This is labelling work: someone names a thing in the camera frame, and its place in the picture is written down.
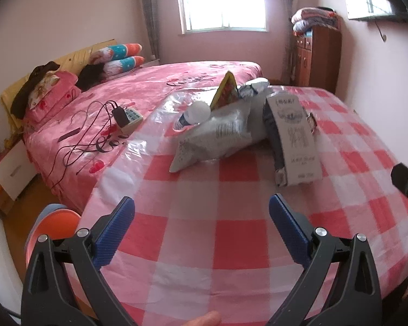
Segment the left hand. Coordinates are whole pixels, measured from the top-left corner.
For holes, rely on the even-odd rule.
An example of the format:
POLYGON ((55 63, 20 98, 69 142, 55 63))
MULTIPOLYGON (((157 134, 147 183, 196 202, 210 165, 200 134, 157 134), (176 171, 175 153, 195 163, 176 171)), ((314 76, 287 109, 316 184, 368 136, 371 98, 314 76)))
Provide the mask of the left hand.
POLYGON ((187 321, 183 326, 219 326, 222 317, 217 311, 210 311, 207 314, 187 321))

